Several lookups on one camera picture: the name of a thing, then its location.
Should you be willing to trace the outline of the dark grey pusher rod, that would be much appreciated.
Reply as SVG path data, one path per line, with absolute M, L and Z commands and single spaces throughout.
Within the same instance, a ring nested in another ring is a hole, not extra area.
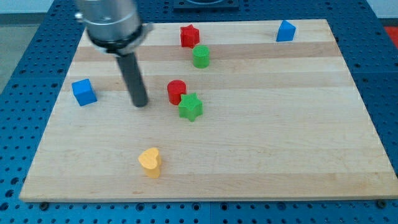
M 116 60 L 133 105 L 137 108 L 146 106 L 149 99 L 135 53 L 123 55 Z

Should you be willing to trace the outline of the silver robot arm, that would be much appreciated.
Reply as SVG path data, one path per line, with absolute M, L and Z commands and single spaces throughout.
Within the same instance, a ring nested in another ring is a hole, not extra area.
M 75 18 L 84 23 L 96 49 L 115 56 L 133 105 L 146 106 L 149 98 L 136 50 L 154 25 L 143 23 L 133 0 L 76 0 L 75 4 Z

